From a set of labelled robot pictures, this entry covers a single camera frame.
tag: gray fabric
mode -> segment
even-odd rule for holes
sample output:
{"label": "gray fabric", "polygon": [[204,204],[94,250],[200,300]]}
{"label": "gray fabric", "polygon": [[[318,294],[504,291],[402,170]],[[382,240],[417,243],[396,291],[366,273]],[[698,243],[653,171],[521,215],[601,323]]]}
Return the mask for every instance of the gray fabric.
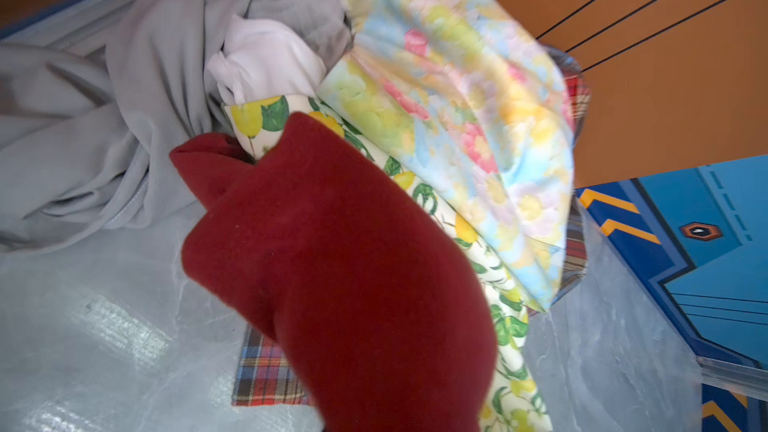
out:
{"label": "gray fabric", "polygon": [[204,64],[232,14],[288,25],[329,69],[350,41],[335,0],[136,0],[107,45],[108,72],[0,45],[0,252],[55,250],[192,203],[168,152],[229,128]]}

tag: floral fabric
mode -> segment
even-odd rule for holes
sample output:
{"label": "floral fabric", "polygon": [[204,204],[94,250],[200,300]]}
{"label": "floral fabric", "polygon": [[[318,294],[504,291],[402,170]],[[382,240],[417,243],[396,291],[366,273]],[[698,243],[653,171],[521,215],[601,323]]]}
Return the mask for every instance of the floral fabric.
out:
{"label": "floral fabric", "polygon": [[434,187],[546,310],[573,177],[558,68],[494,0],[340,2],[354,45],[317,95]]}
{"label": "floral fabric", "polygon": [[480,417],[481,430],[552,430],[546,406],[520,352],[528,333],[523,290],[493,248],[433,187],[319,99],[280,96],[225,107],[225,111],[234,124],[238,141],[256,159],[277,144],[288,115],[303,112],[347,140],[406,191],[464,251],[491,309],[499,353],[492,388]]}

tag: white fabric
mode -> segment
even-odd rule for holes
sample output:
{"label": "white fabric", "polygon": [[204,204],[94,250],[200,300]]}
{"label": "white fabric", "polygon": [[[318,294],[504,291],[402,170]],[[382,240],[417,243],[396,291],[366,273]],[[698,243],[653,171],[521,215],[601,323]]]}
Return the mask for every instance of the white fabric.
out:
{"label": "white fabric", "polygon": [[233,16],[224,52],[207,69],[228,106],[298,94],[314,96],[326,76],[321,58],[291,28],[268,19]]}

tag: plaid fabric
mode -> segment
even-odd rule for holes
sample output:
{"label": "plaid fabric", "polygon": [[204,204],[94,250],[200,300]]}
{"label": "plaid fabric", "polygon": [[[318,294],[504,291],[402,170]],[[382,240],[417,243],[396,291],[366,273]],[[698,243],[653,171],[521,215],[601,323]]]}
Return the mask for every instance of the plaid fabric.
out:
{"label": "plaid fabric", "polygon": [[283,350],[250,325],[237,369],[232,405],[309,404]]}
{"label": "plaid fabric", "polygon": [[560,290],[554,301],[568,293],[587,274],[587,247],[584,244],[584,220],[576,196],[571,197],[571,213],[566,232],[566,253]]}
{"label": "plaid fabric", "polygon": [[565,79],[565,86],[568,88],[568,95],[571,97],[571,114],[574,124],[574,144],[581,134],[581,127],[584,126],[584,119],[587,118],[587,109],[589,101],[592,98],[592,91],[584,81],[584,74],[581,72],[581,66],[576,59],[560,49],[544,46],[552,61],[558,66]]}

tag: pile of clothes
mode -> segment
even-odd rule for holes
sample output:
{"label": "pile of clothes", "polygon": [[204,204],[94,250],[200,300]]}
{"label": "pile of clothes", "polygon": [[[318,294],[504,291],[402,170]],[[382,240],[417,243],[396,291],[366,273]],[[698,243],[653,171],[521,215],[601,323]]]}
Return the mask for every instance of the pile of clothes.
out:
{"label": "pile of clothes", "polygon": [[330,432],[552,429],[520,348],[565,289],[577,64],[494,0],[137,0],[106,63],[0,46],[0,252],[198,198],[185,271]]}

